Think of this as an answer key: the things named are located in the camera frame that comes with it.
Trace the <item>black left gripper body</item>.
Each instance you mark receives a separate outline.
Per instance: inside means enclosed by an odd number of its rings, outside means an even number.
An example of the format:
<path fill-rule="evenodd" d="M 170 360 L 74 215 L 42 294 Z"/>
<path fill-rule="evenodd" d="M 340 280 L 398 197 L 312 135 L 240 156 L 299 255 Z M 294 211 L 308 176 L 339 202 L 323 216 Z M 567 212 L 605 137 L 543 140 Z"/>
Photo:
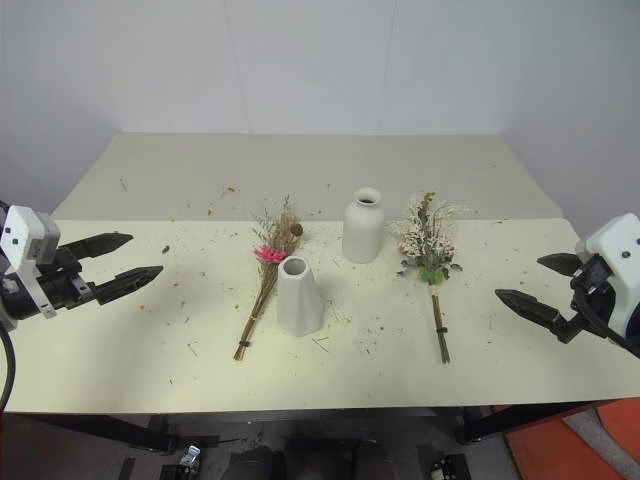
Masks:
<path fill-rule="evenodd" d="M 80 275 L 80 260 L 86 257 L 83 247 L 59 247 L 51 263 L 37 265 L 39 285 L 55 310 L 73 309 L 95 299 L 92 285 Z"/>

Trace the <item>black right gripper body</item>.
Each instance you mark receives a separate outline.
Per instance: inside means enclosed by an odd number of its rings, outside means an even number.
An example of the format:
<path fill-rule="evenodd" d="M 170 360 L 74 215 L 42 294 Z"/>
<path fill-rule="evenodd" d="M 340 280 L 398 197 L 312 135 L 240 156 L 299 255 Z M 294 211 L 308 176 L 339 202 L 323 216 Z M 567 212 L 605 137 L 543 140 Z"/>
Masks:
<path fill-rule="evenodd" d="M 594 334 L 607 334 L 608 318 L 615 304 L 615 295 L 608 279 L 611 268 L 601 256 L 591 257 L 576 271 L 570 281 L 572 306 Z"/>

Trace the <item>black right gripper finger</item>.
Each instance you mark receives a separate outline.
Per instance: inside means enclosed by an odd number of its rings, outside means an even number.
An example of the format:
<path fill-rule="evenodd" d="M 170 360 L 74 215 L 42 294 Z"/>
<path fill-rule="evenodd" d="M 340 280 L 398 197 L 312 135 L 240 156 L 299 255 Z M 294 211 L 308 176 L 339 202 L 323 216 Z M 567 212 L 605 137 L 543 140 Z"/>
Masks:
<path fill-rule="evenodd" d="M 539 257 L 537 263 L 564 276 L 573 276 L 581 269 L 581 260 L 576 254 L 554 253 Z"/>
<path fill-rule="evenodd" d="M 567 344 L 584 330 L 580 318 L 566 320 L 554 307 L 541 303 L 536 297 L 513 289 L 496 289 L 496 296 L 518 316 L 551 332 L 561 343 Z"/>

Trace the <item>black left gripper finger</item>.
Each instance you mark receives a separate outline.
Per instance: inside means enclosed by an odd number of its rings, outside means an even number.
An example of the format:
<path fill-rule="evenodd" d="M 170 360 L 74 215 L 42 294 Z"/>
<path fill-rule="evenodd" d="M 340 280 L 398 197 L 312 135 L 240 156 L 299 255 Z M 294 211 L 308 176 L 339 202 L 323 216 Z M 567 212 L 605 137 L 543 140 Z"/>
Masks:
<path fill-rule="evenodd" d="M 118 274 L 113 280 L 93 287 L 94 299 L 100 305 L 115 301 L 151 283 L 162 271 L 162 266 L 149 266 Z"/>
<path fill-rule="evenodd" d="M 131 241 L 130 234 L 111 232 L 102 233 L 60 246 L 60 249 L 68 252 L 77 260 L 84 258 L 96 258 L 111 253 Z"/>

